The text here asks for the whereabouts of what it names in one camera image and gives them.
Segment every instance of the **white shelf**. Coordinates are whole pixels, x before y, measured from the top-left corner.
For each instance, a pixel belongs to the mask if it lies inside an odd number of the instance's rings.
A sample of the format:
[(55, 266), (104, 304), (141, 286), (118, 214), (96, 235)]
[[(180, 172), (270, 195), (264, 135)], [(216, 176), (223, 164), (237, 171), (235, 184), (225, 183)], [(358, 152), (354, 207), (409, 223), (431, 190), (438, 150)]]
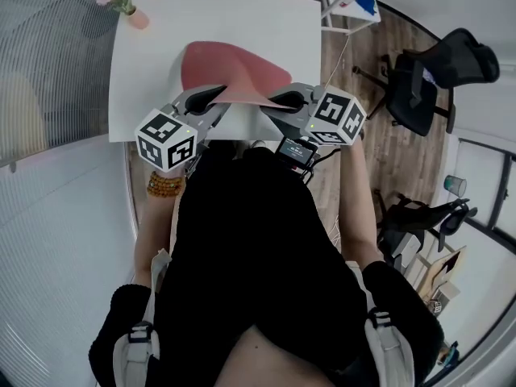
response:
[[(328, 0), (328, 5), (332, 4), (335, 0)], [(369, 22), (379, 23), (381, 21), (380, 12), (378, 10), (377, 1), (374, 1), (374, 15), (369, 14), (365, 11), (357, 2), (348, 4), (345, 7), (337, 6), (332, 9), (331, 13), (338, 16), (353, 17), (355, 19), (368, 20)]]

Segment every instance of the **white wall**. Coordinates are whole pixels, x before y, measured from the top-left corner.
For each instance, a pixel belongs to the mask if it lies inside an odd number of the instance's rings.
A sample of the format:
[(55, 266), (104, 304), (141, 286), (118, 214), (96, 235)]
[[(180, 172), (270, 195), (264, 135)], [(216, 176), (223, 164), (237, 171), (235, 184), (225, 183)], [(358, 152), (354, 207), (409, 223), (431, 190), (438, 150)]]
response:
[(89, 346), (134, 239), (123, 145), (107, 135), (0, 168), (0, 369), (15, 387), (94, 385)]
[(503, 65), (491, 85), (456, 89), (454, 134), (516, 152), (516, 0), (381, 0), (439, 37), (457, 27), (490, 46)]

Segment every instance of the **pink cloth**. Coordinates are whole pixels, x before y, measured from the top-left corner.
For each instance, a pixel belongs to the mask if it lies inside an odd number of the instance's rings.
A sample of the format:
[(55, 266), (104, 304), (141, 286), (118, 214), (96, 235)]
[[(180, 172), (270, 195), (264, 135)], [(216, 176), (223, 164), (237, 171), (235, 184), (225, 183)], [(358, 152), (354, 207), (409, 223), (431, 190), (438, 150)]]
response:
[(193, 42), (181, 64), (183, 89), (201, 85), (227, 88), (211, 103), (251, 103), (280, 107), (267, 96), (292, 81), (290, 73), (237, 46), (219, 42)]

